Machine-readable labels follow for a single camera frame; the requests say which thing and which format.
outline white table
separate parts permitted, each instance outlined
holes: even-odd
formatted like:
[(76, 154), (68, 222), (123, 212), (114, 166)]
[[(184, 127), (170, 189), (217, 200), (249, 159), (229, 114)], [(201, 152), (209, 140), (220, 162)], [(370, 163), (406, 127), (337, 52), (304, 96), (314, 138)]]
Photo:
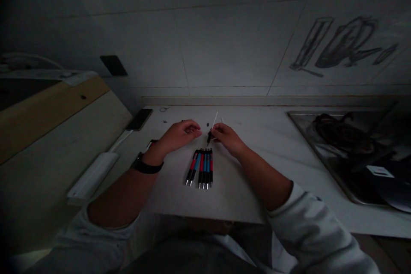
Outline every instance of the white table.
[(344, 108), (173, 106), (160, 112), (160, 107), (146, 107), (152, 108), (153, 114), (143, 129), (134, 132), (118, 149), (120, 158), (97, 194), (130, 167), (151, 139), (159, 139), (175, 122), (193, 119), (201, 126), (203, 135), (166, 157), (145, 208), (162, 214), (265, 223), (264, 208), (241, 173), (238, 162), (221, 144), (210, 144), (214, 154), (213, 188), (200, 190), (194, 183), (191, 187), (183, 185), (194, 150), (205, 148), (210, 129), (206, 125), (212, 125), (218, 111), (217, 122), (223, 117), (224, 123), (269, 164), (323, 199), (351, 232), (411, 238), (411, 215), (349, 201), (286, 114), (290, 110)]

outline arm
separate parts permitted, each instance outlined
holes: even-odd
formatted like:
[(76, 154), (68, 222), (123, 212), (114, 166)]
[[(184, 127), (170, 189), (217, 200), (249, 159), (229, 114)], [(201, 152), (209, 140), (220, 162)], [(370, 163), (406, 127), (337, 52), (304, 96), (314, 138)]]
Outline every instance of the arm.
[(211, 133), (241, 164), (257, 195), (268, 209), (268, 220), (278, 239), (307, 273), (378, 273), (373, 260), (334, 218), (327, 206), (304, 192), (258, 154), (227, 125)]
[[(159, 166), (165, 156), (201, 135), (192, 121), (173, 124), (143, 156), (147, 165)], [(45, 258), (28, 273), (111, 273), (123, 262), (126, 241), (157, 175), (129, 169), (102, 195), (83, 207), (61, 230)]]
[[(175, 123), (148, 149), (142, 160), (147, 165), (160, 166), (168, 153), (185, 146), (200, 135), (199, 125), (192, 120)], [(143, 208), (156, 179), (157, 174), (128, 170), (89, 205), (90, 221), (111, 228), (130, 224)]]

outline wristwatch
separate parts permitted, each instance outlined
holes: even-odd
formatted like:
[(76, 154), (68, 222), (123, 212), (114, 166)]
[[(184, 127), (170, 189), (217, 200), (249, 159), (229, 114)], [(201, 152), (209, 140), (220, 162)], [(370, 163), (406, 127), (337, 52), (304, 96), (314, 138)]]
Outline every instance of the wristwatch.
[(137, 170), (138, 172), (145, 174), (155, 174), (158, 173), (164, 165), (164, 162), (160, 166), (150, 166), (143, 162), (143, 154), (140, 152), (137, 155), (136, 160), (131, 164), (130, 168)]

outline pen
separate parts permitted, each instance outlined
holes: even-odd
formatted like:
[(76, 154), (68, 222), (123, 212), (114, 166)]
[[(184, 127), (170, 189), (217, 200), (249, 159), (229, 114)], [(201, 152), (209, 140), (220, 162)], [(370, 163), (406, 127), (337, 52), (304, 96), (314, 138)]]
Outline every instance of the pen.
[(203, 149), (200, 149), (200, 170), (198, 172), (198, 188), (201, 188), (201, 182), (203, 180)]
[(190, 179), (191, 179), (191, 174), (193, 173), (193, 169), (194, 169), (194, 166), (195, 166), (195, 164), (196, 164), (197, 155), (198, 155), (198, 150), (196, 150), (196, 151), (194, 152), (193, 161), (191, 162), (190, 170), (188, 171), (187, 179), (186, 179), (186, 181), (185, 181), (185, 185), (187, 185), (188, 182), (189, 182)]
[(190, 186), (191, 186), (191, 183), (193, 183), (193, 181), (194, 181), (194, 177), (195, 177), (195, 175), (196, 175), (196, 171), (197, 171), (197, 169), (198, 169), (198, 165), (200, 165), (200, 158), (199, 158), (199, 156), (197, 155), (197, 160), (196, 160), (196, 165), (194, 166), (194, 170), (193, 170), (193, 172), (191, 173), (191, 177), (190, 177)]
[(210, 149), (207, 149), (207, 189), (210, 183)]
[(210, 152), (210, 187), (213, 187), (213, 150)]
[(207, 180), (207, 152), (204, 151), (204, 167), (203, 167), (203, 178), (202, 178), (202, 187), (203, 189), (206, 187), (206, 180)]
[[(211, 126), (211, 128), (214, 127), (215, 120), (217, 119), (217, 115), (218, 115), (218, 111), (217, 111), (217, 113), (215, 114), (214, 122), (213, 122), (213, 125)], [(211, 132), (209, 131), (209, 132), (208, 132), (208, 138), (207, 138), (207, 146), (209, 145), (210, 140), (211, 140)]]

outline pencil scribble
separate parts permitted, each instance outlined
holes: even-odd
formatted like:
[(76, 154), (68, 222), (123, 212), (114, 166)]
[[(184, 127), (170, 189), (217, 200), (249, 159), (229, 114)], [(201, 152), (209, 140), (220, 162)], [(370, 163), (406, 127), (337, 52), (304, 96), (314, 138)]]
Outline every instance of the pencil scribble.
[[(316, 19), (305, 39), (297, 59), (290, 65), (292, 70), (305, 71), (316, 77), (324, 76), (323, 74), (307, 70), (305, 67), (321, 44), (333, 21), (334, 17), (321, 17)], [(348, 58), (349, 62), (344, 64), (344, 66), (352, 67), (356, 66), (358, 61), (382, 51), (373, 62), (373, 65), (381, 64), (397, 49), (399, 45), (398, 43), (393, 44), (385, 50), (383, 50), (383, 47), (359, 50), (369, 41), (377, 30), (377, 27), (377, 19), (364, 16), (358, 16), (347, 24), (337, 27), (334, 36), (325, 46), (315, 62), (315, 66), (321, 69), (330, 68), (339, 65), (344, 59)]]
[(380, 55), (378, 56), (378, 58), (375, 59), (374, 63), (372, 65), (378, 65), (381, 64), (385, 59), (387, 59), (389, 56), (391, 56), (393, 54), (393, 52), (395, 52), (395, 50), (398, 47), (398, 43), (397, 44), (392, 44), (390, 47), (388, 47), (387, 49), (383, 50)]

